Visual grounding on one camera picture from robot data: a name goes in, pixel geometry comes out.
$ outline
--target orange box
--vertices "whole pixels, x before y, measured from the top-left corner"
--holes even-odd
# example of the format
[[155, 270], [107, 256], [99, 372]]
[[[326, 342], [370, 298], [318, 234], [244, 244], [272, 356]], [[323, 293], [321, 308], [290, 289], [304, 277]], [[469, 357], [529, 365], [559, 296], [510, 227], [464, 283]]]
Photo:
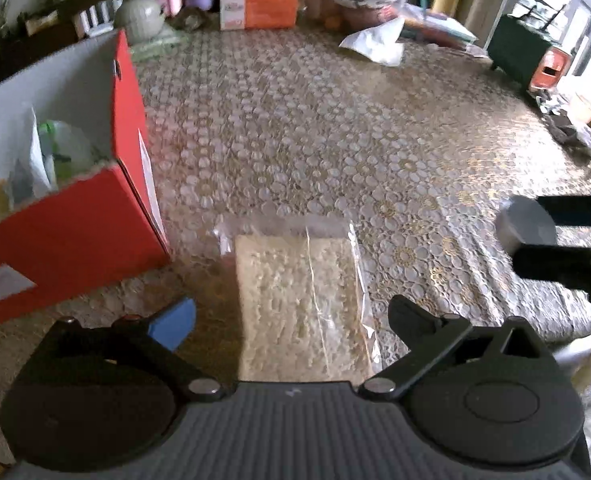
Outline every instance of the orange box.
[[0, 221], [0, 322], [169, 260], [124, 33], [77, 43], [0, 85], [0, 178], [15, 164], [24, 105], [82, 129], [106, 161]]
[[220, 30], [289, 28], [298, 0], [220, 0]]

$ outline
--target white tissue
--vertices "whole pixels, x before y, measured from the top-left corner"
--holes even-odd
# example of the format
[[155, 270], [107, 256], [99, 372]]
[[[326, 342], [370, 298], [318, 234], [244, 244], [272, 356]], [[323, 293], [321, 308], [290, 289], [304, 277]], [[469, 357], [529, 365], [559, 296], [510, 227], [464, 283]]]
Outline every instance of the white tissue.
[[399, 66], [404, 53], [404, 45], [397, 43], [402, 27], [404, 18], [398, 17], [377, 27], [351, 34], [339, 46], [355, 50], [384, 66]]

